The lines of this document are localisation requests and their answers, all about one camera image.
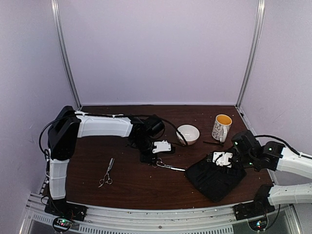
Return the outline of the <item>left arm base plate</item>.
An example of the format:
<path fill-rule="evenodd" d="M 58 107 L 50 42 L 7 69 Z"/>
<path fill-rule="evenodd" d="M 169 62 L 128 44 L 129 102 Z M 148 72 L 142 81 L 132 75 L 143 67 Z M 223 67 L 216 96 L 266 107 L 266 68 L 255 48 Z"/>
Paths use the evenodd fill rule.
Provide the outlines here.
<path fill-rule="evenodd" d="M 68 220 L 84 221 L 87 207 L 62 201 L 48 201 L 44 211 L 48 214 L 64 217 Z"/>

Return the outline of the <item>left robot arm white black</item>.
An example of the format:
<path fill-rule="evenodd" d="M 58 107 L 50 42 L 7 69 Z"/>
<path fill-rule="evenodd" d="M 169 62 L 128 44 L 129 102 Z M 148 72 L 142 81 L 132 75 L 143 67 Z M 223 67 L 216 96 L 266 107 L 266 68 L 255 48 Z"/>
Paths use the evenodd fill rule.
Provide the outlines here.
<path fill-rule="evenodd" d="M 81 141 L 123 138 L 138 149 L 140 162 L 153 164 L 159 153 L 172 149 L 168 141 L 154 139 L 163 130 L 164 123 L 156 115 L 91 114 L 64 106 L 48 130 L 52 210 L 59 216 L 70 212 L 70 205 L 63 200 L 67 195 L 67 170 Z"/>

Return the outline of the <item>black tool case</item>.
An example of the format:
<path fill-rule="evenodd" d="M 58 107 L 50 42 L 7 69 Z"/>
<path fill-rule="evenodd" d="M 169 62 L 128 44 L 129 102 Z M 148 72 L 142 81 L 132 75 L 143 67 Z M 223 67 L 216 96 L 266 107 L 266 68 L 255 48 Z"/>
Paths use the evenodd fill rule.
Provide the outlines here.
<path fill-rule="evenodd" d="M 217 166 L 206 157 L 185 171 L 185 177 L 212 202 L 220 202 L 246 176 L 244 169 Z"/>

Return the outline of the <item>black hair clip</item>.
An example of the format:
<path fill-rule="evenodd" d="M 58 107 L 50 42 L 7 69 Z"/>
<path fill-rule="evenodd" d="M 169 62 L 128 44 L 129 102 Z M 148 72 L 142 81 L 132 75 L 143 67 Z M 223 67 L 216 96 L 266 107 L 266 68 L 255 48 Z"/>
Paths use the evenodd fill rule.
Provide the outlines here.
<path fill-rule="evenodd" d="M 220 146 L 220 147 L 223 147 L 223 146 L 224 146 L 224 143 L 220 143 L 220 142 L 208 142 L 208 141 L 203 141 L 203 143 L 209 144 L 209 145 Z"/>

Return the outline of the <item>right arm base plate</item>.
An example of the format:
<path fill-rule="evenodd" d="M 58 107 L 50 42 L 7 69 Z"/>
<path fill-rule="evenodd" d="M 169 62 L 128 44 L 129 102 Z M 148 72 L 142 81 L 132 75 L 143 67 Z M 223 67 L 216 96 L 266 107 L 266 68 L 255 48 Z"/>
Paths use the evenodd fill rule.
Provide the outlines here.
<path fill-rule="evenodd" d="M 261 202 L 240 203 L 233 206 L 234 215 L 237 221 L 264 216 L 275 211 L 275 206 L 265 205 Z"/>

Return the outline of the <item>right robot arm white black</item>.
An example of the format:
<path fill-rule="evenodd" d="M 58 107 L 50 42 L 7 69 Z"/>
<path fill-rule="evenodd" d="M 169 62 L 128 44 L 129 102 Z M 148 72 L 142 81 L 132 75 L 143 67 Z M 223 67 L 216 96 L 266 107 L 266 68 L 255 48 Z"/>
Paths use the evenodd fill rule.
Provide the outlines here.
<path fill-rule="evenodd" d="M 218 166 L 252 167 L 259 172 L 262 169 L 312 177 L 312 157 L 295 150 L 286 141 L 272 136 L 262 146 L 251 131 L 240 132 L 232 138 L 233 147 L 213 153 L 213 162 Z M 234 206 L 237 218 L 244 218 L 250 213 L 260 215 L 275 210 L 277 205 L 311 203 L 311 183 L 280 186 L 262 185 L 252 202 Z"/>

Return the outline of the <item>silver straight hair scissors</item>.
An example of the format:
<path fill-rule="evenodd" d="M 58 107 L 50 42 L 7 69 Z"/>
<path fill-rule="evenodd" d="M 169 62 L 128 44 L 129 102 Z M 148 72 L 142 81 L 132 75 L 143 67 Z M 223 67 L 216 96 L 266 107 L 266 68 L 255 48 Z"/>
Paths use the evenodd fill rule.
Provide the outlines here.
<path fill-rule="evenodd" d="M 180 172 L 184 172 L 186 171 L 185 169 L 183 168 L 178 168 L 178 167 L 175 167 L 175 166 L 172 166 L 172 165 L 168 165 L 168 164 L 165 164 L 161 158 L 158 158 L 153 164 L 152 166 L 154 168 L 157 168 L 157 167 L 160 167 L 160 168 L 166 168 L 166 169 L 170 169 L 170 170 L 173 170 L 173 171 L 180 171 Z"/>

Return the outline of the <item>silver thinning scissors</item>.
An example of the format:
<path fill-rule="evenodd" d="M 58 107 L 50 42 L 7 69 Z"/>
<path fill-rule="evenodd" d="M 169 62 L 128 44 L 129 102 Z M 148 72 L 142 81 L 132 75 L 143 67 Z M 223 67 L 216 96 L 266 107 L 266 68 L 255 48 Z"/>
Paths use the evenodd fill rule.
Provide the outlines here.
<path fill-rule="evenodd" d="M 108 164 L 108 167 L 106 169 L 106 173 L 105 173 L 104 177 L 99 180 L 99 186 L 98 186 L 99 188 L 101 188 L 105 184 L 111 185 L 113 183 L 113 180 L 110 177 L 110 171 L 113 167 L 114 161 L 115 161 L 114 158 L 110 159 L 110 162 Z"/>

